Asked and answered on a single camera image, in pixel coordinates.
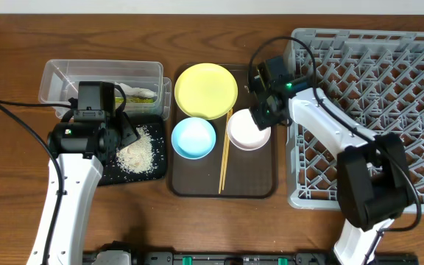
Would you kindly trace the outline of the pink white bowl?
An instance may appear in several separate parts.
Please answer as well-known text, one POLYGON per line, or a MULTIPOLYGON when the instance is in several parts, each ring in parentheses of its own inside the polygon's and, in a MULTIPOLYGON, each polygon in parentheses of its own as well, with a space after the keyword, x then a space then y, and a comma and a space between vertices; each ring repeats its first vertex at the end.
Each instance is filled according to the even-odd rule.
POLYGON ((271 132, 270 127, 260 130, 248 109, 235 112, 227 122, 227 136, 230 142, 244 151, 263 147, 270 139, 271 132))

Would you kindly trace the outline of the green orange snack wrapper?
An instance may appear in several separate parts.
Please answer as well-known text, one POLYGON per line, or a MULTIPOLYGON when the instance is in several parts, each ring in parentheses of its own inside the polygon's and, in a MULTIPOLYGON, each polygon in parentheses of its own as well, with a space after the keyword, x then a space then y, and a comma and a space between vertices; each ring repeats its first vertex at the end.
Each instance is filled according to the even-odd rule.
MULTIPOLYGON (((121 104, 124 101, 122 97, 116 97, 116 104, 121 104)), ((136 96, 128 96, 126 104, 152 104, 156 101, 155 98, 141 98, 136 96)))

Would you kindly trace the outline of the white tissue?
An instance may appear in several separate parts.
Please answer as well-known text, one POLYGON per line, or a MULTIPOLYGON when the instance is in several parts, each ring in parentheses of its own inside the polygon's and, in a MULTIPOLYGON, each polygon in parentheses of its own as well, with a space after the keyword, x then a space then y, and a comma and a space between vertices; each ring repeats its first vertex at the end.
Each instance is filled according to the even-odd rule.
POLYGON ((156 92, 147 88, 131 87, 124 83, 116 83, 116 85, 118 85, 127 96, 153 99, 158 95, 156 92))

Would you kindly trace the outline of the light blue bowl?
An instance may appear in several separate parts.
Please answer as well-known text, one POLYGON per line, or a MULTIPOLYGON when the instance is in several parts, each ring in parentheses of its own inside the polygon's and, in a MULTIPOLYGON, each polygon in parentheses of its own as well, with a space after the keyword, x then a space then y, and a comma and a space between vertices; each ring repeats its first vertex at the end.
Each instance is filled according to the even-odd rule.
POLYGON ((183 119, 172 130, 173 150, 181 157, 198 160, 215 147, 216 131, 209 121, 197 117, 183 119))

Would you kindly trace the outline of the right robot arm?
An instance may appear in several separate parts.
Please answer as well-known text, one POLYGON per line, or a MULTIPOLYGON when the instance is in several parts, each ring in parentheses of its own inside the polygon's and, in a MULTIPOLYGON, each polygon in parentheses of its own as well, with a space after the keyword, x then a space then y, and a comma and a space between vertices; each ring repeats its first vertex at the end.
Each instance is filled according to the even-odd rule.
POLYGON ((352 120, 315 78, 294 78, 282 57, 250 66, 247 79, 258 100, 250 112, 260 130, 299 124, 336 159, 337 201, 345 223, 333 252, 340 264, 368 264, 383 234, 394 231, 394 220, 410 205, 420 206, 401 138, 352 120))

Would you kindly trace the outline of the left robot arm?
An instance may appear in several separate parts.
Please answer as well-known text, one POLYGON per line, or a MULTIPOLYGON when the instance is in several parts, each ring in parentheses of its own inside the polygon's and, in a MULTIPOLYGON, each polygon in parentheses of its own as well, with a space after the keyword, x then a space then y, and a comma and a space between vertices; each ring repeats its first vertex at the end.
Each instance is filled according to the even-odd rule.
POLYGON ((104 167, 140 136, 124 112, 126 85, 82 81, 49 133, 49 185, 29 264, 81 264, 104 167))

